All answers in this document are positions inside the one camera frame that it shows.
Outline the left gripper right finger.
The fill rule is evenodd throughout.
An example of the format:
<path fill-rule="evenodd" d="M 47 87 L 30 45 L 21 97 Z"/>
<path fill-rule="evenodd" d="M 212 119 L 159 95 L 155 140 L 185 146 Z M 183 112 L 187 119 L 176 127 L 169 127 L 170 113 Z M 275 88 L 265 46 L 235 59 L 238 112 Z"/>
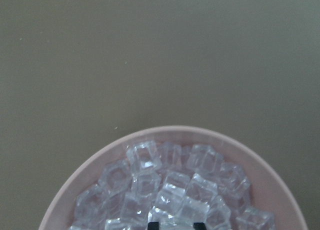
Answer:
<path fill-rule="evenodd" d="M 193 223 L 194 230 L 205 230 L 205 223 L 203 222 L 194 222 Z"/>

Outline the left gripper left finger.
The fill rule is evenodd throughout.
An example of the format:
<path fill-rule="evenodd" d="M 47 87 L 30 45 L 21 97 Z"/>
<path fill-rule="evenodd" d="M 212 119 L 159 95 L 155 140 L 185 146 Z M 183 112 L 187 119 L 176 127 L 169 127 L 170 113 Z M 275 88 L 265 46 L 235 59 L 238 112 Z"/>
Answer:
<path fill-rule="evenodd" d="M 147 225 L 147 230 L 159 230 L 159 222 L 157 221 L 149 222 Z"/>

